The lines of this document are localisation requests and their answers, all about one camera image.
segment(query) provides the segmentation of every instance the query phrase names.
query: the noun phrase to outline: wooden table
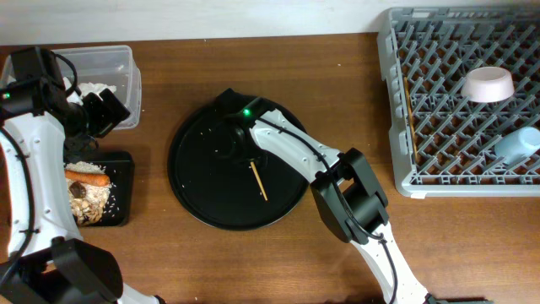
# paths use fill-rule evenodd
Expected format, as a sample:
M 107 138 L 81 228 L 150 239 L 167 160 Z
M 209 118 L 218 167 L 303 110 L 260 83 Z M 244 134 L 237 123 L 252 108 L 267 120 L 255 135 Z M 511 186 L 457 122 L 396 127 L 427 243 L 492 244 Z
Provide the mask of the wooden table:
M 101 145 L 126 149 L 135 160 L 132 216 L 122 228 L 81 233 L 114 254 L 129 285 L 169 303 L 371 302 L 381 296 L 359 253 L 322 224 L 310 193 L 278 223 L 247 232 L 204 225 L 178 203 L 166 174 L 173 135 L 199 106 L 231 87 L 286 106 L 329 146 L 365 153 L 389 198 L 402 253 L 434 295 L 540 301 L 538 198 L 417 200 L 395 189 L 375 35 L 127 44 L 143 75 L 141 122 Z M 0 48 L 0 60 L 12 50 Z M 6 248 L 2 201 L 0 247 Z

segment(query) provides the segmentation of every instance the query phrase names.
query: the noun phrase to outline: cable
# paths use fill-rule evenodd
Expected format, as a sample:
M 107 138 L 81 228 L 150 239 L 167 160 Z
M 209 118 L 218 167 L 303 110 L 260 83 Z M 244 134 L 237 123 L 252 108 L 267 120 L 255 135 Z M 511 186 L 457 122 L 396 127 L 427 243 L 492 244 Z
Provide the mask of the cable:
M 15 268 L 19 264 L 19 260 L 23 256 L 24 251 L 30 244 L 30 241 L 32 239 L 32 235 L 35 232 L 34 230 L 34 223 L 35 223 L 35 201 L 34 201 L 34 192 L 32 190 L 32 182 L 30 180 L 30 170 L 28 169 L 28 164 L 26 162 L 26 156 L 24 156 L 24 153 L 22 149 L 19 147 L 15 139 L 11 136 L 11 134 L 6 131 L 5 128 L 0 129 L 0 133 L 5 136 L 9 143 L 13 146 L 15 151 L 17 152 L 17 157 L 19 158 L 21 165 L 23 166 L 23 172 L 24 172 L 24 179 L 26 180 L 26 191 L 28 193 L 28 205 L 29 205 L 29 214 L 28 214 L 28 229 L 25 231 L 20 231 L 24 233 L 24 241 L 23 244 L 20 246 L 19 250 L 15 252 L 15 254 L 8 259 L 11 264 L 8 266 L 8 270 L 3 274 L 2 278 L 0 279 L 0 288 L 6 283 L 6 281 L 11 277 L 13 272 L 15 271 Z
M 353 215 L 353 211 L 350 209 L 350 207 L 348 206 L 347 201 L 343 197 L 343 193 L 341 192 L 341 190 L 339 190 L 338 182 L 333 177 L 330 166 L 328 165 L 327 161 L 324 159 L 324 156 L 322 156 L 321 153 L 319 153 L 319 151 L 317 151 L 315 148 L 313 148 L 313 146 L 311 146 L 311 144 L 308 143 L 305 139 L 301 138 L 299 135 L 297 135 L 295 133 L 290 132 L 286 128 L 282 128 L 282 127 L 278 126 L 277 124 L 269 122 L 268 120 L 266 120 L 264 118 L 259 117 L 259 118 L 257 118 L 257 120 L 266 123 L 267 125 L 269 125 L 272 128 L 276 128 L 277 130 L 279 130 L 279 132 L 286 133 L 286 134 L 298 139 L 302 144 L 304 144 L 308 149 L 310 149 L 311 152 L 313 152 L 313 154 L 317 157 L 317 159 L 325 166 L 325 168 L 327 169 L 327 173 L 331 177 L 332 185 L 334 187 L 334 190 L 337 193 L 337 197 L 339 198 L 339 201 L 341 202 L 341 205 L 345 209 L 345 213 L 347 213 L 347 216 L 353 221 L 354 225 L 362 233 L 364 233 L 369 238 L 377 240 L 383 246 L 383 248 L 385 250 L 386 257 L 388 258 L 388 263 L 390 264 L 391 272 L 392 272 L 392 276 L 393 276 L 393 280 L 394 280 L 394 288 L 393 288 L 392 296 L 391 296 L 390 301 L 388 302 L 388 304 L 392 304 L 396 300 L 396 296 L 397 296 L 397 271 L 396 271 L 396 266 L 394 265 L 394 261 L 392 260 L 392 256 L 390 255 L 390 251 L 388 250 L 388 246 L 386 245 L 386 239 L 385 239 L 384 235 L 381 233 L 379 236 L 376 236 L 376 235 L 374 235 L 372 233 L 369 233 L 356 220 L 356 218 Z
M 71 87 L 69 87 L 69 89 L 66 89 L 66 96 L 69 97 L 77 89 L 77 69 L 75 68 L 75 65 L 64 56 L 60 54 L 56 54 L 56 53 L 53 53 L 53 54 L 56 58 L 65 62 L 69 66 L 69 68 L 71 68 L 71 70 L 73 71 L 73 82 L 71 83 Z

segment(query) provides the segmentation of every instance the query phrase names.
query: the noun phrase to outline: black plate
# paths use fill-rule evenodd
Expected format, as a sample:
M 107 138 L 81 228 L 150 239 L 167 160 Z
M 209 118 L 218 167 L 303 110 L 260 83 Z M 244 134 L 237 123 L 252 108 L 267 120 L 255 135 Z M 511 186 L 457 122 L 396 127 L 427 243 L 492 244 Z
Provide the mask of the black plate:
M 243 106 L 251 100 L 246 98 Z M 293 114 L 276 107 L 304 131 Z M 265 202 L 249 163 L 216 157 L 219 143 L 229 140 L 211 132 L 218 121 L 215 104 L 210 104 L 190 116 L 176 133 L 168 161 L 176 197 L 199 220 L 226 230 L 252 230 L 281 219 L 300 201 L 308 182 L 278 157 L 266 153 L 257 164 L 269 200 Z
M 132 204 L 135 168 L 132 156 L 126 151 L 97 152 L 86 157 L 84 161 L 98 166 L 105 166 L 105 174 L 111 179 L 114 186 L 111 187 L 111 195 L 109 195 L 109 201 L 103 210 L 101 220 L 95 224 L 79 228 L 127 224 Z

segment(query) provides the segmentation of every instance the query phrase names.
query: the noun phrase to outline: round black tray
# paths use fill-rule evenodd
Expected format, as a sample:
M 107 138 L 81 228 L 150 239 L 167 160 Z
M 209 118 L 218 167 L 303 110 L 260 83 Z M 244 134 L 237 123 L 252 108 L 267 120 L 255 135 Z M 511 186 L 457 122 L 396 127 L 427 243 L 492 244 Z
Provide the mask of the round black tray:
M 246 98 L 243 106 L 250 100 Z M 275 105 L 304 131 L 293 114 Z M 266 153 L 257 163 L 266 202 L 249 163 L 216 157 L 216 147 L 230 139 L 211 132 L 220 119 L 215 106 L 210 104 L 192 114 L 176 133 L 168 160 L 172 190 L 184 208 L 211 226 L 246 231 L 270 225 L 300 201 L 308 182 L 281 159 Z

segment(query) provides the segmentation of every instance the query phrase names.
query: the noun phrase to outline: white bowl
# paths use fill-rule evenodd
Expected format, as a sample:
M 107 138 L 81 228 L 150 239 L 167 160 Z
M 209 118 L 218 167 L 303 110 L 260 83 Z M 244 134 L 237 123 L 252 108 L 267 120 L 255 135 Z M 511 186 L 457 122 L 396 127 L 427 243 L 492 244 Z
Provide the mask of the white bowl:
M 504 68 L 477 68 L 467 73 L 462 95 L 475 102 L 497 102 L 513 96 L 512 74 Z

